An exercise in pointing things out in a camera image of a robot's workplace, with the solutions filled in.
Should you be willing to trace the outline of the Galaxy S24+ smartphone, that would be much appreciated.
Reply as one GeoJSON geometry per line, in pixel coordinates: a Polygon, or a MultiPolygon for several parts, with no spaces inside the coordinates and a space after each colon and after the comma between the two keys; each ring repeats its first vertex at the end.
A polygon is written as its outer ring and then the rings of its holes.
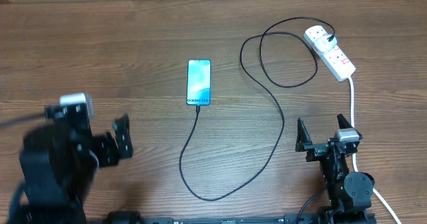
{"type": "Polygon", "coordinates": [[[187,65],[188,105],[210,105],[211,103],[211,61],[191,59],[187,65]]]}

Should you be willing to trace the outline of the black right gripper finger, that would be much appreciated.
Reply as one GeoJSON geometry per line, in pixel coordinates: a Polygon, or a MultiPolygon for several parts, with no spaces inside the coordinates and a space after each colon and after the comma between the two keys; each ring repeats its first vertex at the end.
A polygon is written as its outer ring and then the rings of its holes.
{"type": "Polygon", "coordinates": [[[304,120],[302,118],[299,118],[297,120],[297,126],[298,126],[298,130],[297,130],[295,151],[296,152],[307,151],[308,147],[311,146],[313,143],[308,133],[308,130],[304,125],[304,120]]]}
{"type": "Polygon", "coordinates": [[[352,128],[352,125],[348,122],[348,120],[342,115],[337,115],[339,129],[349,129],[352,128]]]}

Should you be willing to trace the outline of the white power strip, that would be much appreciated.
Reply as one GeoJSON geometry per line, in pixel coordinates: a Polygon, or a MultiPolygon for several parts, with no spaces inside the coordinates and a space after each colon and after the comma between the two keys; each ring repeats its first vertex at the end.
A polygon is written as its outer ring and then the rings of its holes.
{"type": "Polygon", "coordinates": [[[338,81],[344,81],[352,76],[356,68],[345,53],[336,45],[326,53],[319,53],[314,46],[314,41],[323,35],[329,34],[321,25],[310,27],[304,32],[304,38],[313,48],[315,53],[324,62],[338,81]]]}

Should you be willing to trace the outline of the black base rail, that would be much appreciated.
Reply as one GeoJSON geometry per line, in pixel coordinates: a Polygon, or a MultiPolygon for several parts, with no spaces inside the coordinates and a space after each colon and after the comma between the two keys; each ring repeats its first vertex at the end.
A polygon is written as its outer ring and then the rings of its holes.
{"type": "Polygon", "coordinates": [[[108,224],[327,224],[315,214],[285,214],[283,217],[224,217],[201,219],[172,219],[171,217],[144,218],[137,211],[111,212],[101,223],[108,224]]]}

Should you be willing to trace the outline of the white charger plug adapter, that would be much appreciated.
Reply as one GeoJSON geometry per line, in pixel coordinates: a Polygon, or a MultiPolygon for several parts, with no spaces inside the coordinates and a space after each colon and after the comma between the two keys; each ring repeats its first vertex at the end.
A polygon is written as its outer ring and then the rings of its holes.
{"type": "Polygon", "coordinates": [[[336,37],[332,34],[326,34],[314,41],[314,46],[319,53],[326,53],[338,44],[336,37]]]}

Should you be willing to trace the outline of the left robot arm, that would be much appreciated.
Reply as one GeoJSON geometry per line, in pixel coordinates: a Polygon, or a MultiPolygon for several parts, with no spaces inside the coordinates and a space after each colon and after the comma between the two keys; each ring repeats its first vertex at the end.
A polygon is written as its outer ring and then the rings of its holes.
{"type": "Polygon", "coordinates": [[[112,132],[94,135],[86,104],[47,106],[48,120],[23,138],[24,181],[9,208],[9,223],[86,223],[83,204],[98,169],[133,155],[129,116],[112,132]]]}

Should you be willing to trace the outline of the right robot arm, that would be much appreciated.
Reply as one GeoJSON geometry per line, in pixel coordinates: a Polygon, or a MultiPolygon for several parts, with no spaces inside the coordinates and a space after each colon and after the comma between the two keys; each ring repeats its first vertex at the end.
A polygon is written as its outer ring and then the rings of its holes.
{"type": "Polygon", "coordinates": [[[296,151],[306,153],[306,161],[318,161],[324,178],[325,187],[307,200],[300,211],[324,191],[328,192],[330,204],[320,207],[313,217],[306,217],[306,223],[317,224],[373,224],[374,214],[367,209],[372,206],[372,194],[375,184],[373,176],[364,172],[351,172],[346,157],[358,152],[362,135],[346,118],[337,115],[339,129],[326,143],[312,142],[303,119],[298,119],[296,151]]]}

